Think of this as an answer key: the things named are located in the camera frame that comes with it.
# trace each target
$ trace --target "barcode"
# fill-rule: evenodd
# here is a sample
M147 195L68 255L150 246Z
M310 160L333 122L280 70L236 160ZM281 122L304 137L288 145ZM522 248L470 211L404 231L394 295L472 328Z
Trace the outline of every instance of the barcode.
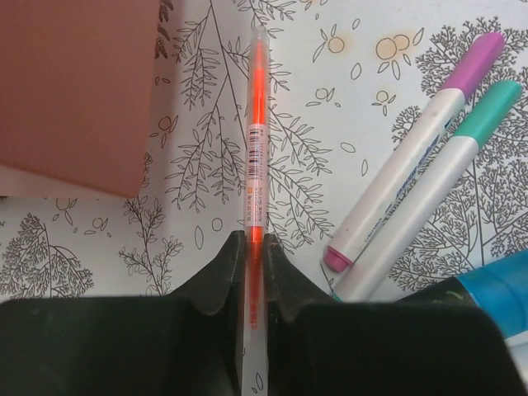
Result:
M259 137L260 129L249 130L249 155L247 158L247 177L249 180L259 180L262 178L262 142Z

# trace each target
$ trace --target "blue marker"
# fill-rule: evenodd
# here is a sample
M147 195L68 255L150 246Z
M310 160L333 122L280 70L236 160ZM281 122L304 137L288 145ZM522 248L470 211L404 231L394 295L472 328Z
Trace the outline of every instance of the blue marker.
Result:
M528 250L443 280L400 302L476 305L504 337L515 336L528 330Z

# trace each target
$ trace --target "purple marker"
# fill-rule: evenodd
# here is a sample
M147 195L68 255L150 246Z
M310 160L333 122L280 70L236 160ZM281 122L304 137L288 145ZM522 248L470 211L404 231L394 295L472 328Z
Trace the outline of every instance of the purple marker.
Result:
M330 268L343 272L362 254L503 48L504 37L498 32L482 35L471 45L337 230L324 255Z

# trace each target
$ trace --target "orange pen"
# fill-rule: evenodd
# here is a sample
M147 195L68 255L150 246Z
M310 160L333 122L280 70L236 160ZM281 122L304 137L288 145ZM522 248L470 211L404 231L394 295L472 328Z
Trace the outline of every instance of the orange pen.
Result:
M249 278L249 320L257 326L258 301L262 285L262 240L266 233L266 212L269 195L268 159L268 96L269 39L266 29L253 31L248 87L246 203L247 237L246 276Z

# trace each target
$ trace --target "white marker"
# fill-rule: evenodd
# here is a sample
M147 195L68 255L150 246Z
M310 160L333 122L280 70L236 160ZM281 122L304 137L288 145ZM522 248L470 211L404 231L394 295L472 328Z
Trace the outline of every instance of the white marker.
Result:
M343 301L369 299L521 95L514 81L493 84L415 187L334 289Z
M330 241L324 255L330 268L343 272L358 259L503 48L498 32L482 35L469 48Z

